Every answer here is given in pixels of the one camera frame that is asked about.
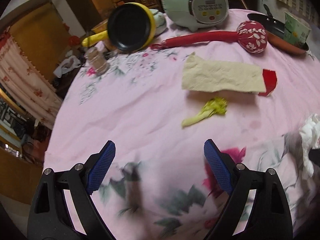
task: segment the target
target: metal screw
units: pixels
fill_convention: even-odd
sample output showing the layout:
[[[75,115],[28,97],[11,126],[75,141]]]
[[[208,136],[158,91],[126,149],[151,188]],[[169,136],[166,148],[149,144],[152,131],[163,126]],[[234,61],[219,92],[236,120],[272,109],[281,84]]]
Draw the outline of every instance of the metal screw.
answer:
[[[52,170],[51,170],[50,168],[47,168],[47,169],[44,170],[43,173],[44,173],[45,175],[48,175],[51,171],[52,171]]]
[[[75,165],[76,171],[79,171],[79,170],[81,170],[82,168],[83,168],[83,164],[82,164],[82,163],[78,163],[78,164]]]
[[[275,175],[276,174],[276,171],[274,169],[268,169],[268,172],[271,174],[271,175]]]
[[[242,163],[237,164],[237,169],[243,171],[245,169],[245,166]]]

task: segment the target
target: orange frying pan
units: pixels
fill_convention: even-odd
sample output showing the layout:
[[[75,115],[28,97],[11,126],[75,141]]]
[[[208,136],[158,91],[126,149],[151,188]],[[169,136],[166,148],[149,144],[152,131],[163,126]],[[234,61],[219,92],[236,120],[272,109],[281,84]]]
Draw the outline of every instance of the orange frying pan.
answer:
[[[309,46],[305,43],[302,48],[298,48],[283,39],[284,23],[273,18],[270,9],[267,5],[263,5],[268,15],[249,13],[248,18],[252,21],[261,23],[268,34],[268,41],[278,49],[281,49],[292,55],[302,55],[309,50]]]

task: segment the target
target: rice cooker display screen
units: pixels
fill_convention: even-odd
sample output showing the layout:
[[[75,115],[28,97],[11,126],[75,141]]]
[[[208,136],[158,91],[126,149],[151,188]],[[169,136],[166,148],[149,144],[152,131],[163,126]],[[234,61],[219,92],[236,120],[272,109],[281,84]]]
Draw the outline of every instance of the rice cooker display screen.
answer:
[[[225,0],[189,0],[190,13],[197,22],[214,24],[221,21],[227,13]]]

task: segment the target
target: frying pan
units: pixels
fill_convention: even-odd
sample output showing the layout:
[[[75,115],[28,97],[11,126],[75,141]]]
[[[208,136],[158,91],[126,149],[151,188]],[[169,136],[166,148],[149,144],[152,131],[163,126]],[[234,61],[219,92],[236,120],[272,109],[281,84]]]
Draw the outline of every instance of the frying pan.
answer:
[[[84,39],[82,46],[109,38],[120,50],[136,51],[147,46],[155,33],[156,23],[150,9],[140,3],[125,3],[112,11],[107,30]]]
[[[289,54],[293,55],[302,55],[306,51],[309,50],[309,46],[305,43],[302,48],[298,48],[283,39],[284,37],[284,23],[273,18],[269,7],[264,4],[264,8],[267,11],[267,15],[258,14],[258,13],[249,13],[248,18],[252,21],[257,21],[261,23],[267,33],[268,33],[268,41],[277,47]]]

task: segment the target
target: blue gripper pad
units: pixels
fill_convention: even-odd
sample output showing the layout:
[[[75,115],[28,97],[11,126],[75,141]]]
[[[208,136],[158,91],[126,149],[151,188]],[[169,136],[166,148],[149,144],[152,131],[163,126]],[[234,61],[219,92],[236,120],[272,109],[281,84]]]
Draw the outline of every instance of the blue gripper pad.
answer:
[[[231,174],[220,158],[217,150],[211,144],[210,140],[206,140],[204,143],[204,156],[207,159],[220,188],[226,191],[230,196],[233,191],[233,187],[231,185]]]
[[[108,169],[116,156],[116,145],[110,141],[88,176],[86,191],[89,195],[99,189]]]

